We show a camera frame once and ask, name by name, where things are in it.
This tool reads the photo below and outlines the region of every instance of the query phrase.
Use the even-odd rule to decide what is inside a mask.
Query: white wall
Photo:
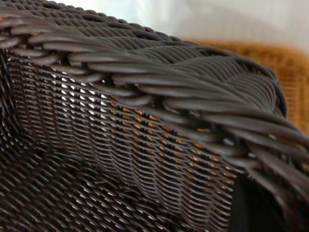
[[[181,37],[250,40],[309,53],[309,0],[56,0]]]

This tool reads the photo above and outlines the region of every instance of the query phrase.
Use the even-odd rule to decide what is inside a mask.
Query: synthetic rattan weave
[[[308,228],[309,139],[273,71],[43,0],[1,1],[0,31],[0,229],[226,231],[241,174]]]

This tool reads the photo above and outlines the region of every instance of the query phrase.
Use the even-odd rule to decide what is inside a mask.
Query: braided wicker rim
[[[53,2],[35,2],[66,11],[65,6]],[[234,173],[244,169],[274,195],[288,222],[302,229],[308,226],[307,218],[295,207],[309,205],[309,177],[304,166],[309,164],[309,138],[284,118],[284,95],[272,71],[227,51],[182,42],[136,24],[115,22],[102,14],[85,15],[95,21],[93,25],[109,20],[110,27],[128,29],[143,39],[166,46],[186,46],[204,56],[229,57],[258,74],[253,74],[247,83],[235,80],[226,84],[126,52],[107,40],[86,36],[86,29],[60,27],[52,20],[7,7],[0,8],[0,48],[36,65],[65,72],[76,83],[87,84],[129,109],[158,118],[209,153],[220,155]],[[14,99],[4,86],[1,85],[3,120],[9,122],[12,133],[20,133],[18,116],[12,112]],[[246,87],[251,98],[244,98]],[[231,136],[240,142],[227,143]],[[184,217],[194,229],[208,228]],[[216,230],[223,230],[224,226],[223,223]]]

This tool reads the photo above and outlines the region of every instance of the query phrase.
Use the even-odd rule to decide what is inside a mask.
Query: woven seat
[[[245,57],[44,0],[0,2],[0,229],[231,228],[247,176],[308,231],[309,138]]]

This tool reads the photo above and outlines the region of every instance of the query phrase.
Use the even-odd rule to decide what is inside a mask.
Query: woven wicker pattern
[[[303,53],[285,47],[247,42],[196,40],[235,53],[249,56],[273,69],[284,87],[288,119],[309,134],[309,59]]]
[[[308,228],[309,139],[273,71],[93,11],[1,4],[1,229],[226,231],[240,174]]]

